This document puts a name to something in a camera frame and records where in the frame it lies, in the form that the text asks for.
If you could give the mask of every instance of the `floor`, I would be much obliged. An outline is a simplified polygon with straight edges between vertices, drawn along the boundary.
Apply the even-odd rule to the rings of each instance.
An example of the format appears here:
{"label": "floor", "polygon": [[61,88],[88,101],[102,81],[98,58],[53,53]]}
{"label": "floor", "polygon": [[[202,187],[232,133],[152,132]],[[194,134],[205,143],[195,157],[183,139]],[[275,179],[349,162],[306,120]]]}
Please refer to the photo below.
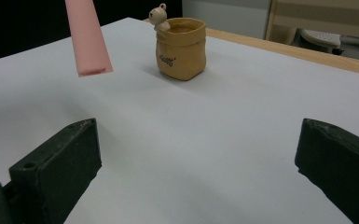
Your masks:
{"label": "floor", "polygon": [[[359,60],[359,38],[342,35],[341,36],[341,49],[344,50],[341,57],[349,57]],[[301,47],[304,49],[313,49],[321,52],[331,53],[332,49],[320,47],[314,45],[307,40],[303,39],[300,35],[300,31],[297,30],[295,40],[292,46]]]}

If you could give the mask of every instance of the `dark wall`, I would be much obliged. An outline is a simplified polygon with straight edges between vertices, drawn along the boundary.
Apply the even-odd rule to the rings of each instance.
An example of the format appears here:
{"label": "dark wall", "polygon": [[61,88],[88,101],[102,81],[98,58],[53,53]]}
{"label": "dark wall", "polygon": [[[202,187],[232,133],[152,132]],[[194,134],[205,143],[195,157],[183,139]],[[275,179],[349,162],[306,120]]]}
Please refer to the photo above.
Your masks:
{"label": "dark wall", "polygon": [[[169,18],[182,17],[182,1],[162,1]],[[101,25],[127,17],[143,20],[161,0],[94,0]],[[64,0],[0,0],[0,58],[70,36]]]}

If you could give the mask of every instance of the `gray wall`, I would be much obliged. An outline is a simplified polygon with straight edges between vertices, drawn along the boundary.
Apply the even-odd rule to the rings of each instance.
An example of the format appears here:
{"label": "gray wall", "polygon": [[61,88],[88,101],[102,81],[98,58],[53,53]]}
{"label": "gray wall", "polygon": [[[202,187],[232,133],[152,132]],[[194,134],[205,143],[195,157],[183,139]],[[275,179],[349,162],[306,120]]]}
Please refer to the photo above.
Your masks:
{"label": "gray wall", "polygon": [[264,39],[270,0],[183,0],[183,16],[207,27]]}

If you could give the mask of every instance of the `bear face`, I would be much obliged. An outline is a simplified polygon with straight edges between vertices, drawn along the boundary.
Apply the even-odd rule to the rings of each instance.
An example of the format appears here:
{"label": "bear face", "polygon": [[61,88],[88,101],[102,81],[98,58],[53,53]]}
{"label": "bear face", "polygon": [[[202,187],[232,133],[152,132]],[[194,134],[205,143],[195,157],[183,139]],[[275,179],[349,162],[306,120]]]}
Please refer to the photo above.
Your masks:
{"label": "bear face", "polygon": [[167,6],[165,4],[160,4],[159,7],[153,8],[149,12],[149,21],[153,25],[158,25],[167,20],[167,12],[165,11]]}

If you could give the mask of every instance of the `pink paper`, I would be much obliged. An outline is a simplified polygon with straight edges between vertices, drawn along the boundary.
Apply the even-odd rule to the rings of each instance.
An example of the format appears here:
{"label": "pink paper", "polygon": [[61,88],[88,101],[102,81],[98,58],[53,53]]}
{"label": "pink paper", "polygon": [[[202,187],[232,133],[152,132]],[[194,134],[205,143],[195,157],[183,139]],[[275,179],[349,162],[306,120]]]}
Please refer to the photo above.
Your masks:
{"label": "pink paper", "polygon": [[113,72],[92,0],[65,0],[80,77]]}

